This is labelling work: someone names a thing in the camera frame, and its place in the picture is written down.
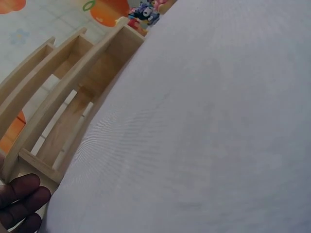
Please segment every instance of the tiled floor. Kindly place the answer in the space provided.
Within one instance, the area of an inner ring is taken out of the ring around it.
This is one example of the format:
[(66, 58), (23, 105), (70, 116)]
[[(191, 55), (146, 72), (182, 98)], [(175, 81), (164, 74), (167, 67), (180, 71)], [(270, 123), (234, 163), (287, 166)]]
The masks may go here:
[[(54, 36), (55, 45), (62, 42), (79, 30), (86, 27), (86, 36), (93, 42), (98, 42), (111, 29), (99, 24), (90, 12), (84, 12), (82, 6), (87, 0), (26, 0), (26, 5), (19, 11), (10, 11), (0, 15), (0, 82), (29, 54)], [(140, 0), (129, 0), (130, 5), (138, 5)], [(23, 108), (26, 122), (33, 115), (43, 99), (56, 86), (59, 79), (51, 75), (44, 85), (36, 92)], [(60, 110), (55, 114), (32, 153), (36, 154), (44, 142), (54, 123), (62, 114), (72, 93)]]

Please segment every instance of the wooden rail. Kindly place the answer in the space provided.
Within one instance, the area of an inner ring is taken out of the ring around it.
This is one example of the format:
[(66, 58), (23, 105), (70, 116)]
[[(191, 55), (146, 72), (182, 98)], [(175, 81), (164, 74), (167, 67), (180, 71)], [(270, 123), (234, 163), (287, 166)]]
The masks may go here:
[[(128, 19), (121, 19), (115, 28), (94, 45), (81, 29), (60, 47), (54, 47), (51, 38), (32, 53), (0, 85), (0, 137), (23, 106), (48, 79), (56, 75), (60, 82), (43, 100), (26, 123), (4, 160), (1, 178), (7, 183), (18, 173), (34, 172), (54, 191), (79, 146), (92, 118), (102, 105), (118, 74), (130, 60), (143, 37), (127, 26)], [(30, 153), (57, 110), (72, 90), (76, 96), (61, 114), (40, 147), (37, 155)], [(60, 158), (64, 145), (90, 102), (93, 108), (83, 122), (77, 136)], [(55, 161), (61, 159), (59, 167)]]

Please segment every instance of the plush toy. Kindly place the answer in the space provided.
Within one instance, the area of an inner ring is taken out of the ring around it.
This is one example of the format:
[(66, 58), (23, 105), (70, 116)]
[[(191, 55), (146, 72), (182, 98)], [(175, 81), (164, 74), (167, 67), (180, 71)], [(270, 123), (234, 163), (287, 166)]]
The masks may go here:
[(146, 36), (147, 31), (140, 26), (140, 23), (137, 19), (135, 18), (130, 19), (127, 25), (136, 30), (142, 36)]
[(177, 0), (147, 0), (161, 15), (166, 13)]
[(160, 19), (160, 14), (155, 11), (151, 4), (140, 2), (139, 7), (129, 13), (129, 17), (147, 21), (148, 25), (154, 25)]

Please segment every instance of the white sheet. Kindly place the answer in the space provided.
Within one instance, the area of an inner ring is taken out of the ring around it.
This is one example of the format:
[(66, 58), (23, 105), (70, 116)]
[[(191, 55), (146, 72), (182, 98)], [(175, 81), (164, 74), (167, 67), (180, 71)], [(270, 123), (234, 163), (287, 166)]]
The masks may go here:
[(311, 2), (179, 0), (92, 121), (42, 233), (309, 233)]

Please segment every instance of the hand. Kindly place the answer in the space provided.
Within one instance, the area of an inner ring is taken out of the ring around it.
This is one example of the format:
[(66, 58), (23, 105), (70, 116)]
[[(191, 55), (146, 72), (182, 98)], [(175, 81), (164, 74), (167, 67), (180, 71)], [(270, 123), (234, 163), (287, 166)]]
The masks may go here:
[(28, 174), (0, 186), (0, 233), (34, 233), (40, 228), (41, 218), (35, 213), (51, 198), (50, 191), (40, 187), (40, 178)]

